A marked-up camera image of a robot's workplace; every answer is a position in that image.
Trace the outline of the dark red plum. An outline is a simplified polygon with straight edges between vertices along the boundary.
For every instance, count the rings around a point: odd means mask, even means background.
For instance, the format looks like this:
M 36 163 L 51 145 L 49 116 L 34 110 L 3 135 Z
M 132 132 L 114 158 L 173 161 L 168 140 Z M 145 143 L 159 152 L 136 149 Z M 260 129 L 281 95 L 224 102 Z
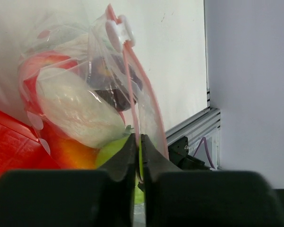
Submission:
M 118 112 L 131 108 L 128 91 L 117 75 L 109 71 L 104 57 L 97 57 L 91 62 L 87 84 Z

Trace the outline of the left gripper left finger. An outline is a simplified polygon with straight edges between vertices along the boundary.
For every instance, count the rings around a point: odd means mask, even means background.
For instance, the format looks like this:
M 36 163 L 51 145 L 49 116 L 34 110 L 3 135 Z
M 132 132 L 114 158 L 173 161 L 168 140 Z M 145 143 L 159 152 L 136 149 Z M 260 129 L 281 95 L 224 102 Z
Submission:
M 11 170 L 0 177 L 0 227 L 130 227 L 135 136 L 96 170 Z

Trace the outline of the red tomato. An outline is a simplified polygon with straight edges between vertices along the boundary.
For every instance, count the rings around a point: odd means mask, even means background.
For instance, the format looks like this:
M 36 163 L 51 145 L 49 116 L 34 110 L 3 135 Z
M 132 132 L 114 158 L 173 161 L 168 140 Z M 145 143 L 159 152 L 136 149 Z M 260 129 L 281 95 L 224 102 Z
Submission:
M 26 58 L 18 67 L 21 98 L 26 104 L 36 100 L 36 78 L 41 71 L 58 68 L 77 73 L 77 66 L 77 59 L 56 51 L 40 52 Z

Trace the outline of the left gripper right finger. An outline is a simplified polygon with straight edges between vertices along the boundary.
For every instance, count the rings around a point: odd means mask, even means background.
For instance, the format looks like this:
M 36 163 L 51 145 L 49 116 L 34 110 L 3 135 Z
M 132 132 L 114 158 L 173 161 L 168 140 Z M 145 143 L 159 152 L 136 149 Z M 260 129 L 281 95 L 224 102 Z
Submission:
M 284 227 L 269 183 L 251 171 L 183 171 L 141 136 L 148 227 Z

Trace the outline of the white radish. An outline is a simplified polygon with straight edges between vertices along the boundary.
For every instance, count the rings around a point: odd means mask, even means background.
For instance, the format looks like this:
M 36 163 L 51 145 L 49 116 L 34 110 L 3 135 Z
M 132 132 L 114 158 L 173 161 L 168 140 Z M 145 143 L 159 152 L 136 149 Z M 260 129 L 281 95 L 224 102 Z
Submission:
M 85 146 L 101 148 L 128 133 L 119 112 L 70 70 L 40 70 L 36 94 L 45 117 Z

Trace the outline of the clear zip top bag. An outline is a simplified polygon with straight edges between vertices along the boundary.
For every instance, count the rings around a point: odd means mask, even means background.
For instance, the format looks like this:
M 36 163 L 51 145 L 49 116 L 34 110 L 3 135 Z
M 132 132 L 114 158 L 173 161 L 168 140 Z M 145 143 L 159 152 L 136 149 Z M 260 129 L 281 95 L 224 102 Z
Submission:
M 129 136 L 147 135 L 168 157 L 160 109 L 133 52 L 127 18 L 111 5 L 93 23 L 85 11 L 46 7 L 21 43 L 19 93 L 33 129 L 60 168 L 94 169 Z

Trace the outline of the red orange mango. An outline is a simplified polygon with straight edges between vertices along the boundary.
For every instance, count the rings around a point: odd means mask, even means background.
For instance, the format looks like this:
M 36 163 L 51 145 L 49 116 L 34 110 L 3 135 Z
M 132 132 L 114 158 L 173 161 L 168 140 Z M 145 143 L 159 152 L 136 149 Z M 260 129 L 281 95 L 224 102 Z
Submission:
M 61 168 L 96 169 L 99 149 L 85 146 L 46 122 L 39 132 L 39 141 Z

